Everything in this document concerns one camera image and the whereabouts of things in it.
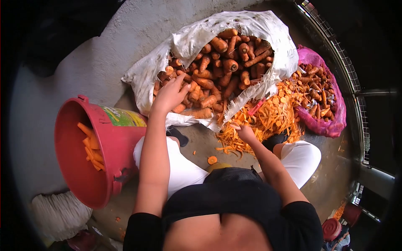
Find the bucket label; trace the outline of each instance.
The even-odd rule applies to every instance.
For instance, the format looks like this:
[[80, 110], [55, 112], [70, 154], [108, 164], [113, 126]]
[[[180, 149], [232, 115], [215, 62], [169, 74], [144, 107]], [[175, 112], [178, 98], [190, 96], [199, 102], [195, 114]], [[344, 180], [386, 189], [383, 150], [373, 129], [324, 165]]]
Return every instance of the bucket label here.
[[109, 116], [112, 125], [117, 127], [146, 127], [145, 121], [136, 112], [114, 107], [100, 106]]

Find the foot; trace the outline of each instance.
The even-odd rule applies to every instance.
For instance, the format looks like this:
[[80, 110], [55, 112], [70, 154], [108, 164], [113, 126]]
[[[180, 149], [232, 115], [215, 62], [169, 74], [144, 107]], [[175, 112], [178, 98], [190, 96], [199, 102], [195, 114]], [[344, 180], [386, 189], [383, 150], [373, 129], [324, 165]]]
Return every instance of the foot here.
[[263, 145], [265, 146], [265, 148], [267, 148], [271, 152], [274, 152], [274, 146], [277, 144], [282, 144], [283, 142], [285, 142], [287, 140], [288, 137], [289, 136], [287, 135], [287, 131], [285, 130], [281, 134], [273, 135], [273, 136], [267, 138], [266, 140], [264, 140]]
[[166, 131], [166, 136], [176, 137], [180, 142], [180, 147], [185, 147], [187, 145], [187, 143], [189, 142], [188, 137], [186, 137], [183, 134], [181, 134], [173, 126], [168, 127], [168, 130]]

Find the white sack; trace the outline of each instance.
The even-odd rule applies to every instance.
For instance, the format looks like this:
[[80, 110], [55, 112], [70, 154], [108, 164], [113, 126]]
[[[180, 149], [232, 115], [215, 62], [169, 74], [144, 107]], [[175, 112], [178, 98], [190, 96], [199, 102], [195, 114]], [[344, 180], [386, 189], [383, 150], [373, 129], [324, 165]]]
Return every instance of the white sack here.
[[63, 241], [88, 229], [86, 223], [92, 215], [92, 209], [82, 204], [71, 191], [38, 195], [32, 200], [31, 209], [38, 228], [51, 241]]
[[[272, 66], [260, 83], [247, 88], [231, 101], [225, 112], [224, 122], [238, 112], [249, 99], [261, 99], [268, 91], [271, 92], [271, 95], [277, 93], [275, 84], [289, 78], [296, 71], [299, 60], [296, 46], [289, 36], [288, 27], [270, 10], [264, 12], [225, 11], [183, 27], [125, 73], [121, 80], [131, 84], [135, 102], [141, 114], [148, 116], [152, 104], [154, 82], [157, 74], [165, 71], [164, 69], [168, 65], [169, 51], [173, 53], [174, 57], [181, 59], [184, 67], [187, 68], [204, 45], [227, 28], [236, 28], [241, 31], [242, 35], [256, 36], [268, 41], [275, 56]], [[219, 131], [220, 128], [212, 120], [213, 118], [196, 120], [194, 117], [170, 112], [166, 118], [166, 126], [187, 126], [201, 123], [213, 131]]]

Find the concrete floor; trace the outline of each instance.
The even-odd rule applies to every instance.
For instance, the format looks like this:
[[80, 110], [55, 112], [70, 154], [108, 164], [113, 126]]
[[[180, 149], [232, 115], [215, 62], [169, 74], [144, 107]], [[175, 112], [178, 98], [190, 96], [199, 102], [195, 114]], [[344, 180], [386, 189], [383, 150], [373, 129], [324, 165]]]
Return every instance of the concrete floor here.
[[[297, 31], [281, 10], [268, 6], [266, 2], [249, 8], [249, 10], [259, 11], [268, 9], [272, 10], [289, 27], [289, 33], [296, 45], [300, 43], [314, 49], [308, 39]], [[127, 89], [115, 107], [137, 110], [131, 88]], [[203, 169], [208, 166], [207, 157], [212, 155], [216, 156], [219, 162], [226, 162], [236, 167], [250, 168], [253, 165], [254, 168], [259, 168], [257, 160], [250, 154], [245, 154], [238, 161], [238, 157], [234, 154], [227, 155], [222, 151], [215, 150], [215, 147], [221, 147], [222, 145], [217, 142], [211, 130], [200, 124], [178, 127], [178, 130], [190, 139], [188, 145], [181, 148], [181, 153]], [[336, 139], [317, 136], [309, 131], [306, 131], [302, 138], [317, 146], [322, 154], [317, 170], [301, 188], [301, 191], [317, 210], [321, 222], [324, 222], [341, 205], [342, 200], [349, 195], [351, 184], [356, 177], [349, 161], [352, 159], [352, 156], [350, 156], [351, 150], [348, 147], [349, 138], [348, 127]], [[112, 197], [105, 208], [94, 210], [92, 214], [93, 219], [103, 226], [106, 234], [112, 239], [122, 241], [122, 236], [124, 236], [128, 219], [135, 204], [137, 185], [138, 176], [123, 187], [120, 195]]]

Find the pink mesh bag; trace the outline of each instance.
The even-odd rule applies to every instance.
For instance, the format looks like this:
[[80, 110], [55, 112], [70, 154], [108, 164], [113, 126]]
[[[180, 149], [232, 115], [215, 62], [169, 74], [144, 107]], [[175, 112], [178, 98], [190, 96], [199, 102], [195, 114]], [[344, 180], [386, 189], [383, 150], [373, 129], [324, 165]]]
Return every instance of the pink mesh bag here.
[[299, 45], [297, 50], [299, 54], [299, 65], [300, 64], [311, 64], [312, 66], [324, 66], [324, 70], [330, 72], [332, 87], [335, 91], [336, 102], [334, 107], [336, 113], [334, 115], [334, 120], [325, 122], [322, 118], [317, 121], [312, 118], [308, 113], [307, 109], [302, 106], [297, 106], [295, 109], [299, 114], [300, 121], [304, 122], [306, 126], [318, 135], [323, 135], [325, 137], [336, 138], [340, 136], [342, 130], [346, 127], [346, 107], [343, 101], [342, 95], [340, 93], [338, 84], [336, 83], [335, 77], [329, 68], [326, 66], [324, 60], [315, 51]]

